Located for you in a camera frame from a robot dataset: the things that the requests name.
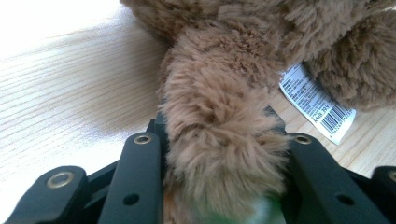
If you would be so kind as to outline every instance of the stuffed animal's body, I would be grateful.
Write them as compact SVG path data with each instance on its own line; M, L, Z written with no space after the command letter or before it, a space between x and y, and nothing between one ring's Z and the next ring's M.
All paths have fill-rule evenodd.
M266 114L280 72L305 62L340 103L396 103L390 0L123 0L172 41L158 93L170 152L166 221L240 220L284 191L288 138Z

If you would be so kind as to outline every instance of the light brown fur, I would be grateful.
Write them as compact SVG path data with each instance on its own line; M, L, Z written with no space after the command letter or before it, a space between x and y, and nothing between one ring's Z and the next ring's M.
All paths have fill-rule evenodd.
M158 91L170 141L166 220L200 223L196 210L243 220L252 214L254 199L281 194L288 137L273 131L276 119L263 112L277 90L279 72L306 61L332 92L337 80L349 79L320 74L342 61L327 59L327 54L336 55L332 52L347 45L345 35L360 40L367 23L378 24L381 36L373 48L379 43L381 56L389 58L384 63L394 69L394 51L383 47L394 49L388 38L395 28L377 19L394 20L393 14L382 13L394 2L124 0L150 30L173 42L161 66ZM360 51L350 53L347 57L358 57ZM380 64L378 55L368 57ZM347 77L345 67L337 69ZM383 73L372 80L357 78L356 89L367 91L365 82L386 87L387 100L363 103L364 108L395 102L395 76ZM380 95L375 99L384 98L383 91L375 91ZM350 94L333 96L345 103Z

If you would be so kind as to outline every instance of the brown plush toy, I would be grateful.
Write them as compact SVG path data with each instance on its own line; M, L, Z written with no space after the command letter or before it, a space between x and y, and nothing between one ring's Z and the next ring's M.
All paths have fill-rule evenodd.
M343 105L396 103L396 0L122 2L173 45L158 91L166 222L256 223L258 199L285 190L288 137L263 109L292 65L304 62Z

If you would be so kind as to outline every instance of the light wood grain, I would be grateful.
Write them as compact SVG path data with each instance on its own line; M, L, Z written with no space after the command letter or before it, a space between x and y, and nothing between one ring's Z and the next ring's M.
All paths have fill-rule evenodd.
M117 1L60 4L0 4L0 221L48 170L77 165L91 174L117 160L157 112L168 46ZM358 113L335 146L281 93L273 108L288 132L315 136L355 172L396 165L395 111Z

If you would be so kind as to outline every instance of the fabric care label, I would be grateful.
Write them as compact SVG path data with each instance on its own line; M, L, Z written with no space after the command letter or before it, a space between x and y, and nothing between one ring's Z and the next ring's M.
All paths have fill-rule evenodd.
M282 73L280 89L308 120L336 145L352 125L356 110L337 104L305 70L296 64Z

